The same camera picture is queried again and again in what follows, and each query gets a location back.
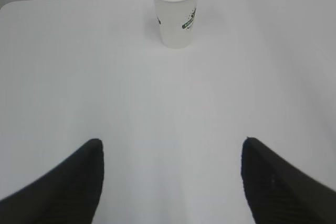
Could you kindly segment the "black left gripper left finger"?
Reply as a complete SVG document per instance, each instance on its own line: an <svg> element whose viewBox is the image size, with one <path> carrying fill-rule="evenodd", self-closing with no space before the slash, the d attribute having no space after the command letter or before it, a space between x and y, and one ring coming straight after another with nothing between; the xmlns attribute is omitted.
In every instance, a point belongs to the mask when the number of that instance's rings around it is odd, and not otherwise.
<svg viewBox="0 0 336 224"><path fill-rule="evenodd" d="M103 181L103 143L91 139L44 176L2 199L1 223L92 223Z"/></svg>

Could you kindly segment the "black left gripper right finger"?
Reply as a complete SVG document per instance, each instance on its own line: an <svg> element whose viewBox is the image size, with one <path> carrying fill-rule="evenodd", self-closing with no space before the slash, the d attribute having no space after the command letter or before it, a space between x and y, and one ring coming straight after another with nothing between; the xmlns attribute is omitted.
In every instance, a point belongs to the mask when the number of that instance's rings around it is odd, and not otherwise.
<svg viewBox="0 0 336 224"><path fill-rule="evenodd" d="M241 176L255 223L335 223L335 191L249 137Z"/></svg>

